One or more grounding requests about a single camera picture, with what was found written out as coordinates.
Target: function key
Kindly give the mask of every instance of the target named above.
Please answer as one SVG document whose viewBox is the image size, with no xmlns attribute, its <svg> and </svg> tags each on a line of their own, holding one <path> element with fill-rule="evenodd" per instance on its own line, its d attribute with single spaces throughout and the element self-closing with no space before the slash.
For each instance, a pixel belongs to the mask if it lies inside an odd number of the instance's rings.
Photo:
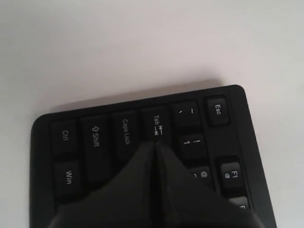
<svg viewBox="0 0 304 228">
<path fill-rule="evenodd" d="M 229 202 L 237 205 L 240 209 L 249 209 L 247 197 L 236 197 L 228 199 Z"/>
<path fill-rule="evenodd" d="M 176 103 L 171 105 L 173 119 L 177 128 L 200 127 L 200 114 L 195 101 Z"/>
<path fill-rule="evenodd" d="M 81 122 L 85 138 L 87 179 L 90 183 L 107 181 L 112 173 L 107 117 L 87 117 Z"/>
<path fill-rule="evenodd" d="M 135 111 L 113 114 L 116 137 L 116 158 L 122 163 L 128 162 L 139 145 L 137 115 Z"/>
<path fill-rule="evenodd" d="M 202 134 L 183 135 L 179 138 L 180 155 L 183 161 L 205 159 L 208 156 Z"/>
<path fill-rule="evenodd" d="M 54 166 L 55 196 L 75 196 L 83 192 L 79 165 L 76 161 L 57 163 Z"/>
<path fill-rule="evenodd" d="M 229 123 L 229 114 L 224 96 L 208 97 L 207 112 L 211 126 L 216 127 Z"/>
<path fill-rule="evenodd" d="M 52 123 L 52 152 L 54 156 L 76 152 L 78 149 L 76 120 Z"/>
<path fill-rule="evenodd" d="M 190 169 L 190 174 L 203 184 L 208 186 L 211 190 L 214 190 L 213 179 L 209 166 L 201 166 Z"/>
<path fill-rule="evenodd" d="M 148 140 L 164 140 L 171 143 L 171 130 L 168 109 L 165 106 L 142 110 L 145 136 Z"/>
<path fill-rule="evenodd" d="M 220 171 L 225 190 L 244 187 L 243 175 L 238 162 L 221 164 Z"/>
</svg>

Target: white background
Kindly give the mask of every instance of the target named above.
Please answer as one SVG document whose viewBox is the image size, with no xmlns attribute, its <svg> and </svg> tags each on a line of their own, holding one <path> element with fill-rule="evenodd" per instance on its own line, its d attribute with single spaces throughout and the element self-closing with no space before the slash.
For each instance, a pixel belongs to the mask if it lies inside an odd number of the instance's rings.
<svg viewBox="0 0 304 228">
<path fill-rule="evenodd" d="M 278 227 L 304 227 L 303 24 L 302 0 L 0 0 L 0 226 L 29 226 L 40 115 L 240 84 Z"/>
</svg>

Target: shift key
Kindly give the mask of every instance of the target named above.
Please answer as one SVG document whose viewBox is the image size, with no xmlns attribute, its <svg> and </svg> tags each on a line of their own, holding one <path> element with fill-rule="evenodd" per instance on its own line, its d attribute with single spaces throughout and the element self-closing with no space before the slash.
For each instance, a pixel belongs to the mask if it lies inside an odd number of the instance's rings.
<svg viewBox="0 0 304 228">
<path fill-rule="evenodd" d="M 87 117 L 81 121 L 85 137 L 87 180 L 90 183 L 107 181 L 112 173 L 107 116 Z"/>
</svg>

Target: keyboard frame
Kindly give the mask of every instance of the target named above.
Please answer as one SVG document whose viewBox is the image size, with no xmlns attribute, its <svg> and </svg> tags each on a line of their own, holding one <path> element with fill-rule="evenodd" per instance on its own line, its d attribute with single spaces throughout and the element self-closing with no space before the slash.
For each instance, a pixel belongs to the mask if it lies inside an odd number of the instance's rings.
<svg viewBox="0 0 304 228">
<path fill-rule="evenodd" d="M 224 95 L 230 124 L 219 128 L 208 125 L 204 99 L 208 96 Z M 218 155 L 237 155 L 247 189 L 251 208 L 267 228 L 276 228 L 276 221 L 267 188 L 263 165 L 244 89 L 238 85 L 203 89 L 180 94 L 109 104 L 66 112 L 46 114 L 33 124 L 30 148 L 30 228 L 46 228 L 56 214 L 50 123 L 84 116 L 110 114 L 145 107 L 167 105 L 175 102 L 196 100 L 202 120 L 202 130 L 209 152 L 210 168 L 216 192 L 220 183 L 214 170 Z"/>
</svg>

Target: black keyboard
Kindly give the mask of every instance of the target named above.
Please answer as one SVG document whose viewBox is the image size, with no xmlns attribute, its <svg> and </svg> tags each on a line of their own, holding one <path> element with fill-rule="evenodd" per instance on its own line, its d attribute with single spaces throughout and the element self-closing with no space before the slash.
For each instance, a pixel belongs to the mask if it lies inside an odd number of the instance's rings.
<svg viewBox="0 0 304 228">
<path fill-rule="evenodd" d="M 162 140 L 189 175 L 276 228 L 246 95 L 238 85 L 39 117 L 31 133 L 30 222 L 103 187 L 141 141 Z"/>
</svg>

